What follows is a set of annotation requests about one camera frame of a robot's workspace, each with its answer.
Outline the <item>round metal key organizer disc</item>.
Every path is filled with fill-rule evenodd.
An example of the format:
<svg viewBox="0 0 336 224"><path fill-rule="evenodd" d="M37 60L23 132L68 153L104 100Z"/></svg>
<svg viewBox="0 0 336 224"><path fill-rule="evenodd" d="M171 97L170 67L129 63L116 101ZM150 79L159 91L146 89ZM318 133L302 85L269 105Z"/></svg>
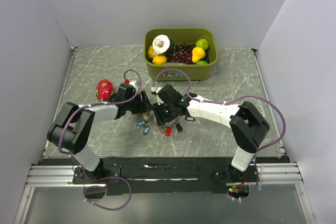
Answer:
<svg viewBox="0 0 336 224"><path fill-rule="evenodd" d="M175 125L179 122L178 121L179 119L174 119L174 120L172 120L170 122L164 123L163 125L159 125L158 120L157 120L157 118L156 118L156 116L155 116L155 114L154 114L153 111L147 112L146 114L148 115L148 118L146 120L144 118L143 119L147 122L147 124L150 127L153 126L157 130L158 129L160 129L160 130L166 129L168 127L175 127Z"/></svg>

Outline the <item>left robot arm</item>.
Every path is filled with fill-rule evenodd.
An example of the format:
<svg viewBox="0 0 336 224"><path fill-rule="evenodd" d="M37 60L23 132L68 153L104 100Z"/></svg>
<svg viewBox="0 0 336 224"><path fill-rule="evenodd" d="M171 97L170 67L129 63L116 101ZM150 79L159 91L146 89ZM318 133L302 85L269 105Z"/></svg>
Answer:
<svg viewBox="0 0 336 224"><path fill-rule="evenodd" d="M58 147L60 153L70 156L90 182L98 183L106 172L103 160L88 145L92 125L117 120L127 112L142 114L152 109L145 91L135 84L122 83L107 101L92 105L65 103L48 130L47 140Z"/></svg>

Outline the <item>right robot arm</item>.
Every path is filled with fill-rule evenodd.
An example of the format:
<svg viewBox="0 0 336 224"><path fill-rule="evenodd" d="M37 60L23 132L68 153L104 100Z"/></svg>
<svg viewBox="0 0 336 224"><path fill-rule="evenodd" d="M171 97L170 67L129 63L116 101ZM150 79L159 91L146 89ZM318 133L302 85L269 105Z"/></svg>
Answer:
<svg viewBox="0 0 336 224"><path fill-rule="evenodd" d="M179 116L186 116L210 120L230 128L238 147L229 175L235 181L247 176L247 168L270 129L266 119L251 102L217 104L194 93L181 95L170 84L152 87L151 93L156 95L153 111L159 126L165 126Z"/></svg>

